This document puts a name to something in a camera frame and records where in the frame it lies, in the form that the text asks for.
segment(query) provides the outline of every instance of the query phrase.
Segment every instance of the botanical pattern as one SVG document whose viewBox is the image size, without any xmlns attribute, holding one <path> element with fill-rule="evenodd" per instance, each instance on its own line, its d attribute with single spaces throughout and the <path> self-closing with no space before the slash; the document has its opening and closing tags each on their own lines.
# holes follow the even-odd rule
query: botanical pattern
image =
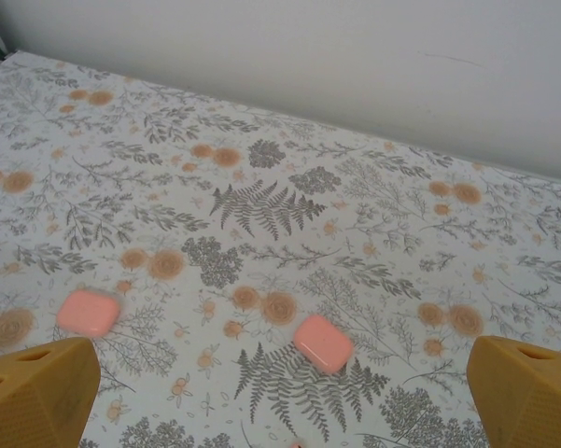
<svg viewBox="0 0 561 448">
<path fill-rule="evenodd" d="M 17 53 L 0 64 L 0 354 L 108 292 L 80 446 L 487 447 L 475 338 L 561 351 L 561 184 Z M 322 314 L 356 353 L 291 343 Z"/>
</svg>

